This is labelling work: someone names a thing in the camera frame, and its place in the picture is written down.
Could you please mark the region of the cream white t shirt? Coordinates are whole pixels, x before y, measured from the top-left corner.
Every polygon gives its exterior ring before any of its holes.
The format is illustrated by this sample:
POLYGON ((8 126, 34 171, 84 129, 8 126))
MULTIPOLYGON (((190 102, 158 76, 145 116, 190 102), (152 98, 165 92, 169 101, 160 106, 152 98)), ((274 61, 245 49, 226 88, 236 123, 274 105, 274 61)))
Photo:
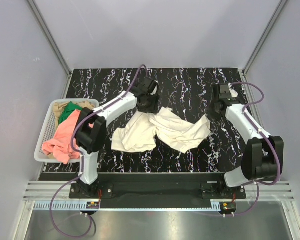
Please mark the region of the cream white t shirt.
POLYGON ((155 137, 173 150, 185 154, 197 148, 211 133, 211 123, 204 115, 196 123, 185 121, 162 107, 157 114, 137 111, 124 128, 117 128, 112 136, 111 149, 125 153, 153 150, 155 137))

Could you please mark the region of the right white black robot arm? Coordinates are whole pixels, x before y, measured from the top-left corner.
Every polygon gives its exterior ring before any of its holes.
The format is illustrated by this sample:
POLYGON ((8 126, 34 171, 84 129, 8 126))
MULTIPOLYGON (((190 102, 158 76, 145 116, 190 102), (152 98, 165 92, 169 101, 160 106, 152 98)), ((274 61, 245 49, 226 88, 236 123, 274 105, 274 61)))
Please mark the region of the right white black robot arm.
POLYGON ((231 87, 239 84, 215 84, 210 107, 213 116, 227 119, 245 142, 240 167, 225 173, 223 182, 217 185, 218 195, 225 199, 234 194, 235 188, 253 182, 273 186, 283 172, 284 140, 267 132, 248 111, 249 106, 264 100, 264 93, 254 86, 261 99, 244 104, 239 97, 232 95, 231 87))

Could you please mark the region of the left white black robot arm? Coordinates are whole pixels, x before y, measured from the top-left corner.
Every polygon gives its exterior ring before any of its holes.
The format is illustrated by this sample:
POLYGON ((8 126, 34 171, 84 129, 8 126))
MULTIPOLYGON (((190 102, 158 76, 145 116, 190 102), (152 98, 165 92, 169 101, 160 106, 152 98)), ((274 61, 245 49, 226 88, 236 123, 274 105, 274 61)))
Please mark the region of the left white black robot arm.
POLYGON ((122 114, 137 109, 142 113, 158 111, 159 84, 144 77, 136 86, 130 86, 110 102, 94 109, 83 108, 79 114, 72 146, 80 154, 80 170, 76 180, 80 192, 87 198, 98 193, 98 157, 103 149, 108 126, 122 114))

